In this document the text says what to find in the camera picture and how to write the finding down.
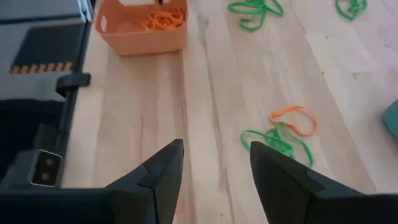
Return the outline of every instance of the black machine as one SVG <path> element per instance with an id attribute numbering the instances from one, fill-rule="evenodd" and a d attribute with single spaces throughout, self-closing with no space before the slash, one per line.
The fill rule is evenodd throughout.
<path id="1" fill-rule="evenodd" d="M 0 191 L 59 187 L 94 5 L 0 1 Z"/>
<path id="2" fill-rule="evenodd" d="M 0 1 L 0 223 L 171 224 L 183 142 L 103 189 L 60 189 L 95 0 Z M 364 195 L 259 143 L 270 224 L 398 223 L 398 195 Z"/>

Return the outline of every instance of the black clamp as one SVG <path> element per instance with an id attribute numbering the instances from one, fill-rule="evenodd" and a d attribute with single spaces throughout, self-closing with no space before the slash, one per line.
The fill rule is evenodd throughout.
<path id="1" fill-rule="evenodd" d="M 90 84 L 91 75 L 89 73 L 72 73 L 64 75 L 57 80 L 55 91 L 65 97 L 67 91 L 85 87 Z"/>

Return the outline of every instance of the plastic basket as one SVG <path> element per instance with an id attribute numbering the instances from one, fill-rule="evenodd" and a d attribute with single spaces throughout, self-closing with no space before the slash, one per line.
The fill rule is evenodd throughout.
<path id="1" fill-rule="evenodd" d="M 148 19 L 154 11 L 185 12 L 185 23 L 170 30 L 140 30 L 137 21 Z M 104 0 L 99 7 L 95 28 L 119 55 L 158 54 L 180 50 L 187 39 L 187 1 L 170 0 L 163 5 L 125 6 L 119 0 Z"/>

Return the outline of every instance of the wood grain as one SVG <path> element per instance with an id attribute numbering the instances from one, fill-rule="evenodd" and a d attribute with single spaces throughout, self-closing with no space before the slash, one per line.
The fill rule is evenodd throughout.
<path id="1" fill-rule="evenodd" d="M 175 223 L 266 223 L 239 135 L 300 104 L 319 119 L 314 169 L 365 193 L 396 192 L 398 145 L 381 114 L 398 98 L 398 4 L 370 1 L 354 22 L 334 0 L 281 0 L 247 33 L 230 0 L 191 0 L 187 46 L 119 57 L 93 29 L 64 187 L 103 187 L 175 138 L 185 145 Z M 284 119 L 310 129 L 300 114 Z M 298 160 L 308 161 L 298 146 Z"/>

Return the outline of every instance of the teal object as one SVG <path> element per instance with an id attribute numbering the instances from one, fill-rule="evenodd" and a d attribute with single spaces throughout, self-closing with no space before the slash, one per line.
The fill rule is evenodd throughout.
<path id="1" fill-rule="evenodd" d="M 393 102 L 384 112 L 383 123 L 398 141 L 398 100 Z"/>

